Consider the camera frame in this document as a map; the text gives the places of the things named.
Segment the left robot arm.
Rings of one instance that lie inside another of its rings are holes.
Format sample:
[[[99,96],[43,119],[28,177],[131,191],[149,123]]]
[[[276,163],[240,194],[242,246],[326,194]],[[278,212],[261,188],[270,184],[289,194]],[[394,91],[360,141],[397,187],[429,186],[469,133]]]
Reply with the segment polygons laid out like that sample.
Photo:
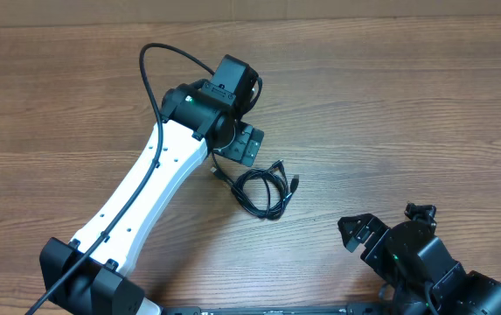
[[[190,174],[213,153],[251,166],[264,134],[242,122],[261,78],[227,55],[211,79],[170,89],[142,154],[71,241],[50,239],[39,261],[50,301],[72,314],[162,314],[129,280],[151,230]]]

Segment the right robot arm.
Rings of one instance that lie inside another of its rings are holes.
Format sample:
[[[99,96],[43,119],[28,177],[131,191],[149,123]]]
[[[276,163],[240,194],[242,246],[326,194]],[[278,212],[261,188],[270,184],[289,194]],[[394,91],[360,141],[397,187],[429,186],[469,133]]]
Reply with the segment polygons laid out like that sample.
[[[466,272],[435,234],[431,214],[389,227],[366,213],[339,219],[343,244],[394,288],[392,314],[501,314],[501,283]]]

